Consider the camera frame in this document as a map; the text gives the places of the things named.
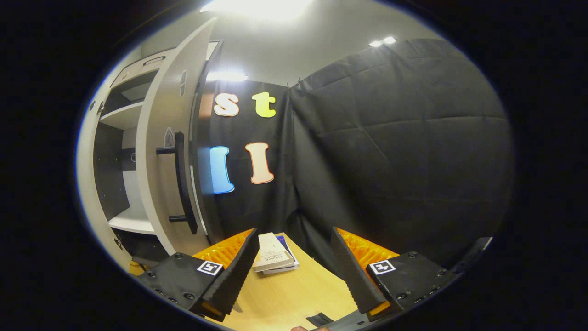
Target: ceiling light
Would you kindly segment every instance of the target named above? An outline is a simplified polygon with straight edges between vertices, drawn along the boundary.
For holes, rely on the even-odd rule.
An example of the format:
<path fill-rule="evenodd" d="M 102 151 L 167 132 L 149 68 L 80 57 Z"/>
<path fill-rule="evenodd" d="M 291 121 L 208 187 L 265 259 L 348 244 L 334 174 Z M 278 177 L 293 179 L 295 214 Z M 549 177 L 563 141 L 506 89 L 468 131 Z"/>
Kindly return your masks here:
<path fill-rule="evenodd" d="M 247 75 L 243 75 L 240 72 L 210 72 L 206 76 L 206 81 L 244 81 L 247 80 Z"/>
<path fill-rule="evenodd" d="M 265 19 L 290 19 L 298 16 L 311 0 L 213 0 L 200 12 L 225 11 Z"/>
<path fill-rule="evenodd" d="M 396 41 L 396 39 L 394 39 L 394 37 L 387 37 L 384 39 L 384 42 L 387 44 L 392 44 Z"/>

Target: stack of books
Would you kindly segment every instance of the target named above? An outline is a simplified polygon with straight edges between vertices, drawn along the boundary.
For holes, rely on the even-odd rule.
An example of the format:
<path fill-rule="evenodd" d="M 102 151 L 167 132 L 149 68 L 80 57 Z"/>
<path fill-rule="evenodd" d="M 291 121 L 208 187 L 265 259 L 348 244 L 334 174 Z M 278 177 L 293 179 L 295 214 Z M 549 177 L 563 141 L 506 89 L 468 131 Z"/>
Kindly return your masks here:
<path fill-rule="evenodd" d="M 284 236 L 269 232 L 259 235 L 259 258 L 253 264 L 253 271 L 272 274 L 300 268 L 290 251 Z"/>

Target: black fabric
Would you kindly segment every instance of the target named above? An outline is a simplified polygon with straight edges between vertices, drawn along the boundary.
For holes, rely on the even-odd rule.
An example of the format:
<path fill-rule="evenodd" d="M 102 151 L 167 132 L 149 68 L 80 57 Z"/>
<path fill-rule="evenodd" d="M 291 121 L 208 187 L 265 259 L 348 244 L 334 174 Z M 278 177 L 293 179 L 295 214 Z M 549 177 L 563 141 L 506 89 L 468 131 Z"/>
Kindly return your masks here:
<path fill-rule="evenodd" d="M 251 95 L 276 98 L 273 118 Z M 513 147 L 506 114 L 483 74 L 434 39 L 369 48 L 285 89 L 219 83 L 240 113 L 213 115 L 213 145 L 229 147 L 235 191 L 216 197 L 228 235 L 285 231 L 338 273 L 332 226 L 445 267 L 492 236 L 509 200 Z M 244 146 L 269 144 L 273 182 L 254 185 Z"/>

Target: white shelf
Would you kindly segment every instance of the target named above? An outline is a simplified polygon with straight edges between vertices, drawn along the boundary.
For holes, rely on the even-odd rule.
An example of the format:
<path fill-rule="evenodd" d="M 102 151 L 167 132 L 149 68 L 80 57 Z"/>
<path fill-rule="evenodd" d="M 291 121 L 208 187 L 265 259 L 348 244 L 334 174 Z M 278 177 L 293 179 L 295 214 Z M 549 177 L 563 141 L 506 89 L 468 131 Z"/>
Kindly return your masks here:
<path fill-rule="evenodd" d="M 121 130 L 134 128 L 139 122 L 143 101 L 111 111 L 100 118 L 100 123 L 110 125 Z"/>
<path fill-rule="evenodd" d="M 111 227 L 135 233 L 155 234 L 151 222 L 147 219 L 144 210 L 138 208 L 127 208 L 108 221 Z"/>

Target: table surface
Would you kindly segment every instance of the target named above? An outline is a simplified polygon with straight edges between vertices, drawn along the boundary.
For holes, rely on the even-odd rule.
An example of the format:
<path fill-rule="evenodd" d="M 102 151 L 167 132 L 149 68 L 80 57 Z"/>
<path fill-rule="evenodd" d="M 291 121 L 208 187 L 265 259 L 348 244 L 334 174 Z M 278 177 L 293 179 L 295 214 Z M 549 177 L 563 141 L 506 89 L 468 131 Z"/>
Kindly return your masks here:
<path fill-rule="evenodd" d="M 323 313 L 338 320 L 357 310 L 342 279 L 314 261 L 286 234 L 277 235 L 285 237 L 300 268 L 268 275 L 251 268 L 237 298 L 242 312 L 231 310 L 223 322 L 209 320 L 238 331 L 290 331 L 296 326 L 312 330 L 316 327 L 306 317 Z"/>

